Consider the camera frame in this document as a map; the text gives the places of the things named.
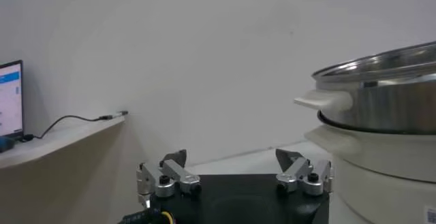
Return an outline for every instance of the black cable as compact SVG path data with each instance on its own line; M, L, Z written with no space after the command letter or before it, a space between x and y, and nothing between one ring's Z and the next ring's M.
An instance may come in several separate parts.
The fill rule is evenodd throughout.
M47 130L45 130L42 133L41 136L36 136L36 135L33 135L33 134L26 134L21 139L19 139L19 141L20 142L30 142L34 138L42 139L59 121L62 121L64 118L77 118L77 119L82 120L82 121L95 122L95 121L111 120L111 119L116 118L116 117L124 116L124 115L126 115L128 113L129 113L128 111L120 111L120 112L117 112L116 114L103 115L103 116L100 116L98 118L84 118L84 117L76 116L76 115L65 115L65 116L62 116L61 118L58 118L53 124L51 124L47 128Z
M33 137L34 138L37 138L37 139L42 139L59 121L62 121L64 118L78 118L79 120L82 120L82 121L90 121L90 122L93 122L93 121L100 121L101 119L100 119L100 117L99 118L83 118L83 117L80 117L80 116L76 116L76 115L65 115L65 116L62 116L61 118L58 118L53 124L51 124L48 128L47 128L47 130L45 130L43 133L42 133L42 135L41 136L36 136L36 135L34 135Z

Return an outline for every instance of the computer screen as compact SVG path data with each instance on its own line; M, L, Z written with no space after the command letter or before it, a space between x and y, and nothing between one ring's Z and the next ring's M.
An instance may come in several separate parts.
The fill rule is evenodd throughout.
M23 132L22 62L0 65L0 136Z

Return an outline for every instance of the metal bracket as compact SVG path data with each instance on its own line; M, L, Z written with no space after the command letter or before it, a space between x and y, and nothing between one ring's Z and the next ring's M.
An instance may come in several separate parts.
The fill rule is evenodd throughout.
M303 190L308 195L318 196L332 191L331 162L319 161L313 171L303 179Z
M179 182L183 193L198 195L201 192L200 177L187 172L175 161L163 161L162 172Z
M276 175L278 190L286 193L294 192L298 188L298 181L309 174L312 169L308 159L297 158L286 171Z
M175 182L169 176L150 163L142 163L136 171L138 194L141 198L155 193L157 197L170 197L174 195Z

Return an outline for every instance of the black bolt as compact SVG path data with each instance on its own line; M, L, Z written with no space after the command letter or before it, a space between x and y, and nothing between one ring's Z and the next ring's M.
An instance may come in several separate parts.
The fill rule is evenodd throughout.
M315 173L311 173L307 176L307 180L309 182L318 182L319 179L320 179L320 177Z
M285 185L278 184L277 185L277 193L279 195L287 195L287 189Z
M171 181L171 178L166 176L166 175L159 177L159 184L161 184L161 185L166 185L166 184L170 183L170 181Z
M199 196L199 194L202 192L202 186L196 185L191 188L191 194L192 196L196 197Z

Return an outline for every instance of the label sticker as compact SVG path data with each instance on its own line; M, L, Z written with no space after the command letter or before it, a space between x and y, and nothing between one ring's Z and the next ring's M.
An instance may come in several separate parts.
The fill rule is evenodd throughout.
M436 224L436 208L431 206L425 206L424 224Z

